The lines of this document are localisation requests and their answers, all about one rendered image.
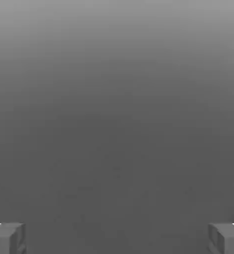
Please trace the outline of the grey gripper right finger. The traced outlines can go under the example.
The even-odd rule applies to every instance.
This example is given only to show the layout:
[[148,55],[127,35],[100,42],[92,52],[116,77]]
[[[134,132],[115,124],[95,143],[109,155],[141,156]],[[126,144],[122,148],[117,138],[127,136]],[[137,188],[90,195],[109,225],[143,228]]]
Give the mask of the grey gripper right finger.
[[208,225],[208,254],[234,254],[234,223]]

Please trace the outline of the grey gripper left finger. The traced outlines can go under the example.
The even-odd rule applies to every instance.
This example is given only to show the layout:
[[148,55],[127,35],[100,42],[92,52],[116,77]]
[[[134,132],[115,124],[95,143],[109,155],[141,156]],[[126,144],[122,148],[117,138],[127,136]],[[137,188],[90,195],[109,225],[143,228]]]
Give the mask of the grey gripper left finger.
[[27,254],[26,224],[0,223],[0,254]]

